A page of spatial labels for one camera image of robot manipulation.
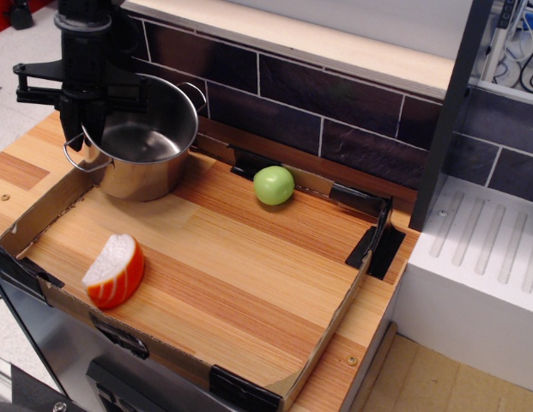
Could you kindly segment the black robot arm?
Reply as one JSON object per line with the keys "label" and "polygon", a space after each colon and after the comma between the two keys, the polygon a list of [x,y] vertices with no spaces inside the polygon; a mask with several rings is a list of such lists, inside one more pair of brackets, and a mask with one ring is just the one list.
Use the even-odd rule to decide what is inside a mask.
{"label": "black robot arm", "polygon": [[16,99],[59,111],[65,141],[75,151],[82,149],[85,131],[99,142],[113,113],[148,108],[148,81],[121,64],[138,43],[138,29],[121,4],[60,1],[54,23],[61,58],[13,67]]}

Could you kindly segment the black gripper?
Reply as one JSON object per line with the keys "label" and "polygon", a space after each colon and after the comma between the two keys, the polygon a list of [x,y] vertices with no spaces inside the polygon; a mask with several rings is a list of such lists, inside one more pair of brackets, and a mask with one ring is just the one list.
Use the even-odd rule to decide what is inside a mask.
{"label": "black gripper", "polygon": [[57,61],[17,64],[13,72],[18,77],[17,101],[58,109],[70,148],[82,149],[82,126],[100,145],[109,112],[148,108],[148,82],[111,64],[105,32],[63,30],[61,54]]}

